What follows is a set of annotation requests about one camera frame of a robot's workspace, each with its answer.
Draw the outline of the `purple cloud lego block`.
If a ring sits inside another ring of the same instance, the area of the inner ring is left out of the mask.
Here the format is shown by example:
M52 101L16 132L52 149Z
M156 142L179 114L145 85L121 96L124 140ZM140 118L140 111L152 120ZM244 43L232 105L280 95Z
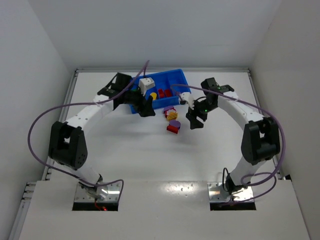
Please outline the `purple cloud lego block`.
M174 114L176 113L176 110L173 106L167 106L163 109L163 114L165 116L168 116L168 115L171 115L171 114Z

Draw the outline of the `red rectangular lego brick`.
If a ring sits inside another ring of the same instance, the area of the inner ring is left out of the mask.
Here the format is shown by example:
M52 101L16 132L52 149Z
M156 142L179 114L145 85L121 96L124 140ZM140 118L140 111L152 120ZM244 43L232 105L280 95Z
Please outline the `red rectangular lego brick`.
M170 89L165 89L164 90L164 94L165 94L166 98L170 98L170 97L173 96L173 93L172 93L172 91Z

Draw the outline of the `yellow striped lego block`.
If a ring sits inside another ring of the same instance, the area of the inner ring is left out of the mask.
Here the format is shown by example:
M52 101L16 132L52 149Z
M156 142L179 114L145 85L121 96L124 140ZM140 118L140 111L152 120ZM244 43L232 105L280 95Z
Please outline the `yellow striped lego block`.
M166 115L166 120L168 122L172 120L176 120L178 118L178 113L177 112L170 112L169 114Z

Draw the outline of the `purple rounded lego block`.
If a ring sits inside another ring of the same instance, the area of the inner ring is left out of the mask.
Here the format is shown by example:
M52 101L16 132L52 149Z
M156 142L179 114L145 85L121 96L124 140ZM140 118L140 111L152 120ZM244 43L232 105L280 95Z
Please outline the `purple rounded lego block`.
M178 129L181 128L181 123L180 123L178 120L176 120L176 119L170 120L170 121L169 121L169 125L170 125L170 126L173 126L173 127L175 127L175 128L178 128Z

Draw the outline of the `yellow rounded lego block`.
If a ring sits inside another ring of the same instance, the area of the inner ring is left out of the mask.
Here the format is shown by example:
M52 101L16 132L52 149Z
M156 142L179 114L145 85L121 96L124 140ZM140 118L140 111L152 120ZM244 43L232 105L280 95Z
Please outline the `yellow rounded lego block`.
M157 100L157 93L151 92L151 93L150 93L150 96L152 97L152 100L153 100L153 101Z

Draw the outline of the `red scalloped lego block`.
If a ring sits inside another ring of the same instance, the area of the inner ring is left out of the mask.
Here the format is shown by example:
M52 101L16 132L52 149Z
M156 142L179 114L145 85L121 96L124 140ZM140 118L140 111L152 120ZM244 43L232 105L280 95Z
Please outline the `red scalloped lego block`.
M166 95L162 89L158 89L158 97L160 99L164 98Z

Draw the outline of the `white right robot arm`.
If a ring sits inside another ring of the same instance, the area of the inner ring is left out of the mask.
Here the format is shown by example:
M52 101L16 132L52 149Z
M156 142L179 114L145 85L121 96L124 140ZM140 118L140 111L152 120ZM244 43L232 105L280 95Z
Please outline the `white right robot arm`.
M224 191L232 194L250 184L258 169L280 152L279 127L271 117L265 117L240 102L230 85L219 85L212 77L205 79L201 88L204 92L202 100L195 99L189 92L180 94L180 100L188 104L185 116L190 122L190 129L203 128L208 113L220 108L243 131L242 157L222 184Z

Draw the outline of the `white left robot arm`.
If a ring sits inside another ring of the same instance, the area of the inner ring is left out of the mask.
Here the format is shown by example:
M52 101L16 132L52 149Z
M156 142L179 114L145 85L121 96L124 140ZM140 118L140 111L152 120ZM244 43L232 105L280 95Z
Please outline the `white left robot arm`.
M141 117L155 115L153 98L146 97L147 91L156 85L154 80L143 77L132 89L133 83L130 75L117 73L97 92L91 105L65 122L56 121L51 127L49 157L75 175L86 193L96 200L105 200L108 188L103 185L103 177L89 165L86 134L122 104L133 106Z

